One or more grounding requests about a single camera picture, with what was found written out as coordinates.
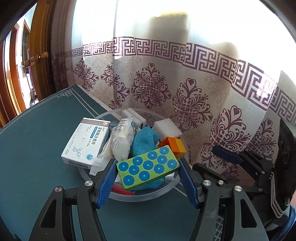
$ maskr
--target wooden door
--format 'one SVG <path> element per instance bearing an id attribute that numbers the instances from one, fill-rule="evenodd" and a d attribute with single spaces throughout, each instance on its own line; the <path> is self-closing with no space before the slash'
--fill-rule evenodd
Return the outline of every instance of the wooden door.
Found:
<path id="1" fill-rule="evenodd" d="M 38 100 L 55 93 L 52 75 L 50 36 L 56 0 L 39 0 L 32 19 L 30 33 L 31 73 Z"/>

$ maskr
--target patterned curtain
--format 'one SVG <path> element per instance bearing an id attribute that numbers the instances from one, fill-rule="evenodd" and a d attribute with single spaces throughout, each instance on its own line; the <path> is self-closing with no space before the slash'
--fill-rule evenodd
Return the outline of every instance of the patterned curtain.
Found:
<path id="1" fill-rule="evenodd" d="M 280 118 L 296 123 L 296 46 L 260 1 L 71 5 L 71 31 L 65 29 L 65 48 L 56 54 L 68 85 L 81 85 L 112 109 L 146 108 L 171 118 L 189 162 L 234 183 L 253 181 L 214 156 L 214 145 L 275 161 Z"/>

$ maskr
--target medicine box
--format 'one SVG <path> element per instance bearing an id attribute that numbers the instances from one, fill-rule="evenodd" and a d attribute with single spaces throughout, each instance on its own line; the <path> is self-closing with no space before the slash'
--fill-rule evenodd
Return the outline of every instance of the medicine box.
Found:
<path id="1" fill-rule="evenodd" d="M 90 169 L 110 136 L 110 121 L 83 118 L 61 157 L 67 164 Z"/>

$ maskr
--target metal screw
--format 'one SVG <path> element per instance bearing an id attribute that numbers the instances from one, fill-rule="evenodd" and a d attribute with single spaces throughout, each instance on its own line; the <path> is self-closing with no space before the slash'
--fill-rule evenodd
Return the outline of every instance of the metal screw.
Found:
<path id="1" fill-rule="evenodd" d="M 88 180 L 88 181 L 86 181 L 85 183 L 85 186 L 91 186 L 91 185 L 93 185 L 93 181 L 92 180 Z"/>
<path id="2" fill-rule="evenodd" d="M 62 189 L 63 189 L 62 187 L 56 187 L 56 188 L 54 189 L 54 191 L 55 191 L 55 192 L 60 192 Z"/>
<path id="3" fill-rule="evenodd" d="M 211 181 L 209 181 L 209 180 L 204 180 L 203 182 L 202 182 L 205 186 L 210 186 L 212 183 L 211 183 Z"/>
<path id="4" fill-rule="evenodd" d="M 235 186 L 234 189 L 238 192 L 240 192 L 242 190 L 242 188 L 240 186 Z"/>

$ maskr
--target blue circle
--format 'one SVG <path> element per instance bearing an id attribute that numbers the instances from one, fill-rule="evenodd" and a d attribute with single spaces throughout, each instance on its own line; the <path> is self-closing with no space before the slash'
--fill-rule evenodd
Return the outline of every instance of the blue circle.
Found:
<path id="1" fill-rule="evenodd" d="M 163 146 L 159 149 L 159 152 L 163 155 L 168 154 L 168 148 L 166 146 Z"/>
<path id="2" fill-rule="evenodd" d="M 154 171 L 157 173 L 157 174 L 162 174 L 163 171 L 165 170 L 164 166 L 161 165 L 161 164 L 156 164 L 154 166 Z"/>
<path id="3" fill-rule="evenodd" d="M 135 182 L 135 179 L 131 175 L 127 175 L 123 178 L 123 183 L 126 186 L 131 186 L 131 185 L 133 185 L 134 182 Z"/>
<path id="4" fill-rule="evenodd" d="M 164 164 L 164 163 L 166 163 L 167 160 L 168 160 L 167 157 L 164 156 L 164 155 L 160 155 L 160 156 L 158 156 L 158 158 L 157 158 L 157 161 L 158 161 L 158 163 L 160 163 L 160 164 Z"/>
<path id="5" fill-rule="evenodd" d="M 147 181 L 148 179 L 150 178 L 150 174 L 149 174 L 149 172 L 147 172 L 147 171 L 141 171 L 140 173 L 139 173 L 139 179 L 141 180 L 141 181 Z"/>
<path id="6" fill-rule="evenodd" d="M 145 170 L 151 170 L 153 168 L 153 162 L 152 161 L 144 161 L 143 167 Z"/>
<path id="7" fill-rule="evenodd" d="M 129 172 L 130 174 L 132 174 L 132 175 L 137 175 L 137 174 L 139 173 L 139 168 L 138 168 L 138 166 L 136 166 L 136 165 L 132 165 L 132 166 L 129 168 L 128 172 Z"/>
<path id="8" fill-rule="evenodd" d="M 125 161 L 122 161 L 121 163 L 119 163 L 118 165 L 118 169 L 122 172 L 125 172 L 128 169 L 128 164 Z"/>
<path id="9" fill-rule="evenodd" d="M 134 165 L 139 166 L 139 165 L 142 164 L 142 162 L 143 162 L 143 159 L 140 156 L 136 156 L 136 157 L 133 158 L 133 164 Z"/>
<path id="10" fill-rule="evenodd" d="M 177 162 L 176 162 L 176 160 L 171 159 L 171 160 L 168 161 L 167 165 L 168 165 L 168 168 L 174 169 L 177 166 Z"/>
<path id="11" fill-rule="evenodd" d="M 86 156 L 86 159 L 87 160 L 91 160 L 91 159 L 93 159 L 94 158 L 94 156 L 92 155 L 92 154 L 88 154 L 87 156 Z"/>
<path id="12" fill-rule="evenodd" d="M 150 151 L 147 156 L 150 160 L 154 160 L 157 158 L 157 153 L 155 151 Z"/>

